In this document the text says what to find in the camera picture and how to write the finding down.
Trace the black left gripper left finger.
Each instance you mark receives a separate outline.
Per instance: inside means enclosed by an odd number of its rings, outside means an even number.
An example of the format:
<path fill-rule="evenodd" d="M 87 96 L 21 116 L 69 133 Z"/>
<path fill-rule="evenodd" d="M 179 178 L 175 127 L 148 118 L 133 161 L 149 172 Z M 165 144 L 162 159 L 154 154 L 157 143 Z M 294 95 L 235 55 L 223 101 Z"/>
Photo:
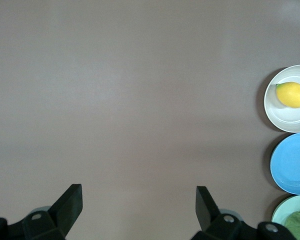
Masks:
<path fill-rule="evenodd" d="M 35 211 L 23 219 L 24 238 L 65 240 L 82 210 L 82 185 L 72 184 L 47 211 Z"/>

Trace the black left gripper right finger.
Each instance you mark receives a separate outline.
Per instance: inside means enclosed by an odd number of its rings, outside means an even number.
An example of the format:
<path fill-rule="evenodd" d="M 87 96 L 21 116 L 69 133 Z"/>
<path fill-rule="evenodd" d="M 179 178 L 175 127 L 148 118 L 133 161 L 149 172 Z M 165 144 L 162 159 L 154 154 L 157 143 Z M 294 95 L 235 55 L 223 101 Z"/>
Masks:
<path fill-rule="evenodd" d="M 195 213 L 201 227 L 192 240 L 257 240 L 257 230 L 231 213 L 221 213 L 209 190 L 196 187 Z"/>

